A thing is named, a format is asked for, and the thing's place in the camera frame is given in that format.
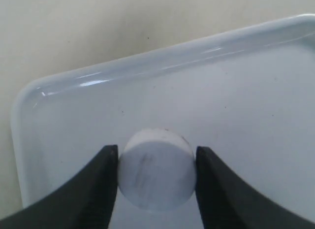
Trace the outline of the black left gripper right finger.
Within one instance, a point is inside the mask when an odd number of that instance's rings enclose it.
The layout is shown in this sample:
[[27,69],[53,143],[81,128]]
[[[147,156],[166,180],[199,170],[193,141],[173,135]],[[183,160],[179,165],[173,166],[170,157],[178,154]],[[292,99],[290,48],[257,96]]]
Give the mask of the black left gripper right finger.
[[196,199],[206,229],[313,229],[240,178],[209,148],[196,148]]

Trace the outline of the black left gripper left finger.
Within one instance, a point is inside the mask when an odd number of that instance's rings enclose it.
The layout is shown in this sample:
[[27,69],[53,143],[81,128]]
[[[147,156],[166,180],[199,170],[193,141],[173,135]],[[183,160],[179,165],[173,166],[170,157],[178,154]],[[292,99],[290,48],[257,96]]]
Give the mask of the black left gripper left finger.
[[118,190],[118,146],[105,145],[53,193],[0,221],[2,229],[106,229]]

